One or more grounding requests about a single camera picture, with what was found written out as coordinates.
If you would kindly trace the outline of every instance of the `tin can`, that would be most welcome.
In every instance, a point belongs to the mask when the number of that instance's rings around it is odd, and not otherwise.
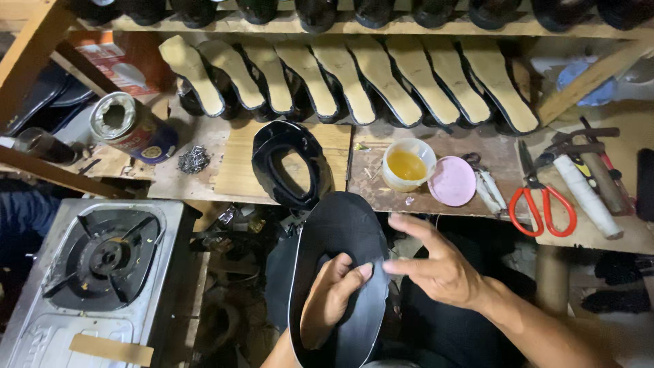
[[[158,164],[175,152],[177,131],[125,92],[101,98],[91,113],[91,133],[107,145],[146,164]]]

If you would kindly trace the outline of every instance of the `pile of nails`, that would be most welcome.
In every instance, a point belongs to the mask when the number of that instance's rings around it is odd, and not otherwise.
[[[186,175],[197,174],[204,170],[211,159],[203,145],[196,145],[179,157],[178,169]]]

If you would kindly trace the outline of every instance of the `white tube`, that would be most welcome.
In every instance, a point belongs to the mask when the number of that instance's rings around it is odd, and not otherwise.
[[[554,160],[554,165],[565,180],[581,209],[591,219],[596,228],[607,239],[618,239],[622,228],[615,223],[613,216],[606,209],[600,197],[591,189],[581,172],[574,166],[568,155],[561,155]]]

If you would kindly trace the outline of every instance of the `pink lid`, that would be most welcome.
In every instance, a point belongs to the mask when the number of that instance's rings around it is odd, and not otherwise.
[[[429,191],[438,202],[452,207],[463,206],[475,195],[477,178],[470,165],[456,156],[436,162],[436,172],[428,181]]]

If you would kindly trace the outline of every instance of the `stove burner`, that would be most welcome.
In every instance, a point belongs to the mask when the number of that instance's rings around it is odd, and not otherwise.
[[[43,297],[62,308],[123,308],[145,285],[161,235],[157,218],[136,210],[98,210],[77,216]]]

